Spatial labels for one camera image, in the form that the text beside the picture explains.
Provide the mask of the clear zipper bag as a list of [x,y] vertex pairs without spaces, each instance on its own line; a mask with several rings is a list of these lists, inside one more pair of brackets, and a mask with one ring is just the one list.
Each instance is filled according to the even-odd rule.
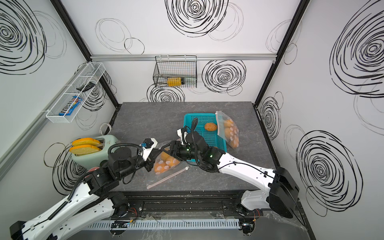
[[218,136],[223,138],[233,149],[240,145],[239,129],[232,118],[222,111],[216,111],[216,121],[218,126]]
[[161,180],[159,180],[159,181],[157,181],[157,182],[155,182],[155,183],[153,183],[151,185],[148,185],[147,186],[147,190],[149,190],[149,189],[151,189],[151,188],[153,188],[153,187],[155,187],[155,186],[157,186],[157,185],[159,185],[159,184],[161,184],[163,182],[166,182],[167,180],[169,180],[169,179],[171,179],[171,178],[173,178],[173,177],[175,177],[175,176],[177,176],[177,175],[187,171],[188,169],[189,169],[189,167],[185,167],[185,168],[183,168],[183,169],[181,169],[181,170],[179,170],[179,171],[177,171],[177,172],[175,172],[175,173],[173,173],[173,174],[171,174],[171,175],[169,175],[169,176],[167,176],[167,177],[165,177],[165,178],[163,178],[163,179],[161,179]]
[[181,170],[184,165],[175,157],[160,150],[156,157],[153,172],[155,176],[166,177]]

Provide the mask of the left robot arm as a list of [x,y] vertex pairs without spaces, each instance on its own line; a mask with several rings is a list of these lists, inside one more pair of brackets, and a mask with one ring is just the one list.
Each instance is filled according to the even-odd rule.
[[98,220],[124,216],[132,209],[122,192],[114,192],[127,176],[145,168],[152,170],[159,154],[154,138],[140,145],[114,144],[103,165],[80,176],[73,189],[56,205],[30,221],[17,221],[10,227],[13,240],[58,240]]

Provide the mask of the teal plastic basket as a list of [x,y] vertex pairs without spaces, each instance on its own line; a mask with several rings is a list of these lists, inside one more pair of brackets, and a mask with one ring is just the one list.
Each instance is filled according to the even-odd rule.
[[198,124],[195,131],[199,133],[205,139],[205,142],[210,147],[217,147],[227,152],[226,141],[218,135],[218,131],[208,131],[205,129],[205,125],[208,123],[217,124],[216,115],[213,113],[189,113],[184,116],[184,126],[192,128],[192,122],[194,119],[198,119]]

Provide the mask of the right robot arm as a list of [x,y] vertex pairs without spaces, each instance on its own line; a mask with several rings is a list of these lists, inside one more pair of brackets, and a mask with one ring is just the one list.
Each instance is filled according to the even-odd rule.
[[257,190],[245,191],[240,199],[241,206],[248,211],[270,209],[284,218],[295,216],[300,189],[286,169],[268,169],[237,159],[221,149],[210,147],[197,132],[171,141],[163,150],[182,162],[195,160],[196,165],[207,173],[227,174],[255,186]]

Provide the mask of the potato bagged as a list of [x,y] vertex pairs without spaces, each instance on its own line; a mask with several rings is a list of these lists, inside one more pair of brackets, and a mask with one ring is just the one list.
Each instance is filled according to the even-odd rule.
[[162,174],[163,172],[165,172],[167,169],[169,168],[169,166],[167,164],[165,164],[163,161],[160,161],[159,163],[156,163],[154,165],[154,171],[155,171],[155,174],[156,175],[160,175]]
[[239,147],[239,129],[237,128],[235,122],[232,119],[227,119],[224,121],[225,127],[225,138],[226,142],[233,148],[236,149]]

